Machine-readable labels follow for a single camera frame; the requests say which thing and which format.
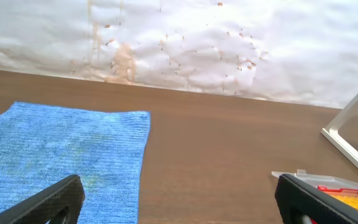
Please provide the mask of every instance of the towel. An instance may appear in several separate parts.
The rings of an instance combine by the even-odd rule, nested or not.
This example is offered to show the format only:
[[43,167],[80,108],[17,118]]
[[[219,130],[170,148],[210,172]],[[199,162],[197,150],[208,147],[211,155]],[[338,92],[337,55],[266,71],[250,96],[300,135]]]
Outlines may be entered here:
[[146,111],[14,103],[0,115],[0,213],[78,174],[85,190],[78,223],[137,223],[149,131]]

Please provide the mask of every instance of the white metal stand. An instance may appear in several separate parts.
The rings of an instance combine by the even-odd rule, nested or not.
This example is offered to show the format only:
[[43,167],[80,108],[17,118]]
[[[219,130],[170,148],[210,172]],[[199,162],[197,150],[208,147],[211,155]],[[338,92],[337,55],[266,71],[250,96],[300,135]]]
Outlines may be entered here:
[[321,133],[358,168],[358,151],[338,134],[338,129],[341,128],[341,126],[353,115],[355,115],[357,110],[358,94],[325,128],[323,128],[323,130],[321,130]]

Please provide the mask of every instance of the transparent lid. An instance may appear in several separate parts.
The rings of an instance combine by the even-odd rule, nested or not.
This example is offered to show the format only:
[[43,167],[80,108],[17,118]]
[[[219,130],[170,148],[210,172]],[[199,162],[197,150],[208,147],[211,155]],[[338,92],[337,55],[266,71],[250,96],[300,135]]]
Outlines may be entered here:
[[345,180],[339,177],[307,174],[305,170],[300,170],[300,169],[298,169],[298,172],[296,173],[275,172],[275,171],[272,172],[272,175],[277,178],[280,177],[282,174],[290,174],[306,182],[307,184],[312,185],[313,187],[323,185],[328,189],[357,189],[358,190],[357,182]]

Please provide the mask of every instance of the wooden table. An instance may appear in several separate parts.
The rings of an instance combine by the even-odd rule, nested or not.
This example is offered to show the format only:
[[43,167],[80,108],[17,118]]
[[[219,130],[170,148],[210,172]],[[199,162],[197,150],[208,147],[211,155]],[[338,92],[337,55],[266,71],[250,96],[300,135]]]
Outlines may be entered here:
[[281,223],[274,170],[358,182],[320,134],[335,109],[0,71],[0,114],[14,101],[151,111],[139,223]]

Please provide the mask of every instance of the wrinkled white sheet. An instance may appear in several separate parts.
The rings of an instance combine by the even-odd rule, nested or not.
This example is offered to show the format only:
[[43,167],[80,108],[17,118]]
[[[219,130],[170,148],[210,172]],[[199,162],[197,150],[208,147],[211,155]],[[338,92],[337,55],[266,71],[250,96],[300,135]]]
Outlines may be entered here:
[[0,0],[0,70],[342,108],[358,1]]

